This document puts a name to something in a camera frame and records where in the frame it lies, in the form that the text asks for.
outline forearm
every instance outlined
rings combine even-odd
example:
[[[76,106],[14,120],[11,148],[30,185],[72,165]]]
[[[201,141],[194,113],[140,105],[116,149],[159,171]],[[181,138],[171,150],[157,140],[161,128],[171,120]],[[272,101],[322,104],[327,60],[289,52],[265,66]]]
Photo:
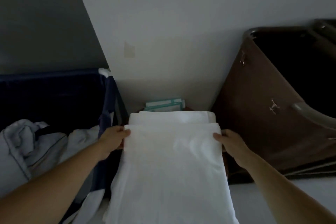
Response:
[[[251,152],[246,170],[261,190],[278,224],[336,223],[335,216]]]
[[[96,143],[19,187],[0,201],[2,222],[58,223],[101,158],[101,146]]]

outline stack of towels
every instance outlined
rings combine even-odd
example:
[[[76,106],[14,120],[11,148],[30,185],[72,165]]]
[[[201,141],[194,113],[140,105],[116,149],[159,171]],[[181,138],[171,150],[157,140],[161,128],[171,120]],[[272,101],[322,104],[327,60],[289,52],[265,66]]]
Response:
[[[107,224],[238,223],[214,113],[142,111],[125,129]]]

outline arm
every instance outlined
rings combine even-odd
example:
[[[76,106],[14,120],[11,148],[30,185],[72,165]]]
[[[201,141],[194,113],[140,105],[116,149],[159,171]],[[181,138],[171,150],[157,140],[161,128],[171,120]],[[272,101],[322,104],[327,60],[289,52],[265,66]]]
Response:
[[[330,211],[253,153],[237,133],[226,129],[225,136],[213,136],[252,176],[278,224],[336,223]]]
[[[95,165],[108,157],[130,131],[115,126],[99,141],[0,200],[1,222],[58,223]]]

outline hand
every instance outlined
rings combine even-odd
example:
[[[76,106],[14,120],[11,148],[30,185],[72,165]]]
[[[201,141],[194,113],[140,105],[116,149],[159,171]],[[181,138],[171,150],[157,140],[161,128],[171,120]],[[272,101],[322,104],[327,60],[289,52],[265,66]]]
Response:
[[[102,149],[102,159],[106,159],[111,151],[116,150],[121,144],[125,137],[131,134],[129,129],[124,130],[123,126],[114,126],[107,128],[101,135],[97,144],[101,146]]]
[[[213,137],[224,145],[224,151],[230,154],[239,166],[246,168],[248,159],[253,152],[247,147],[240,135],[229,129],[224,129],[222,135],[214,133]]]

